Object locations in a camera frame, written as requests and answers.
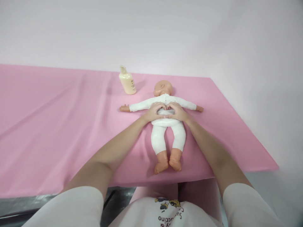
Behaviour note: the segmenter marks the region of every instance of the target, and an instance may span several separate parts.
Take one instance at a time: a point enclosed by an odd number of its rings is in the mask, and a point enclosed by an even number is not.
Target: white long-sleeve top
[[[169,94],[163,94],[158,97],[146,99],[145,101],[137,104],[129,105],[129,109],[131,112],[149,109],[154,102],[162,102],[165,105],[168,105],[170,102],[177,102],[186,109],[196,110],[197,108],[197,105],[193,104],[192,102],[186,101],[179,97],[170,96]],[[157,113],[160,115],[169,115],[169,114],[175,114],[175,111],[173,109],[164,110],[164,108],[161,108],[158,110]],[[163,118],[163,119],[154,120],[151,123],[157,126],[170,127],[175,124],[178,124],[179,122],[180,121],[178,121],[177,119]]]

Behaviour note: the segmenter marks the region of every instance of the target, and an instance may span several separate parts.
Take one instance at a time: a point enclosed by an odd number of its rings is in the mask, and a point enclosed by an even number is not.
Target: white leggings
[[[166,145],[164,141],[164,133],[166,129],[167,127],[157,126],[157,125],[154,125],[152,127],[151,145],[156,154],[159,154],[161,151],[166,150]],[[184,130],[183,123],[179,122],[178,124],[173,125],[171,129],[173,130],[175,136],[172,148],[178,148],[183,152],[185,138],[186,138],[186,133]]]

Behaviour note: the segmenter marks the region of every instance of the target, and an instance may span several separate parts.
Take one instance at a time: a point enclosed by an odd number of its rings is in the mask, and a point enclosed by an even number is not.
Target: baby doll
[[[129,106],[121,106],[120,111],[134,112],[149,109],[152,103],[154,102],[162,102],[165,105],[168,105],[170,102],[177,102],[184,108],[200,112],[203,111],[202,107],[197,106],[192,102],[188,102],[182,98],[171,96],[172,91],[173,87],[171,83],[167,80],[161,80],[155,86],[154,98],[150,98],[143,102],[132,104]],[[169,115],[174,114],[175,111],[173,109],[164,110],[164,108],[161,108],[158,110],[157,113],[160,115]],[[151,132],[151,145],[158,159],[158,163],[155,167],[155,174],[161,173],[162,171],[166,170],[168,168],[168,164],[173,167],[175,171],[181,171],[180,158],[182,156],[186,138],[183,123],[178,121],[177,119],[171,118],[157,119],[152,121],[151,123],[153,125]],[[169,163],[167,159],[167,151],[164,141],[164,133],[167,127],[171,127],[175,137],[173,147],[171,149]]]

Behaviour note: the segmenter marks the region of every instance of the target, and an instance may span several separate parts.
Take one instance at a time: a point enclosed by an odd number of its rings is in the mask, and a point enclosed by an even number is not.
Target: doll head
[[[169,94],[171,95],[173,93],[173,86],[171,83],[167,80],[161,80],[155,85],[154,95],[155,97],[163,95],[163,94]]]

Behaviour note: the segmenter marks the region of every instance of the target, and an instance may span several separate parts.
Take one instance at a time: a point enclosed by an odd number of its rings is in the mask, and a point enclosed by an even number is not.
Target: white wall
[[[300,0],[0,0],[0,63],[211,77],[280,166],[247,176],[287,226],[303,217],[302,41]]]

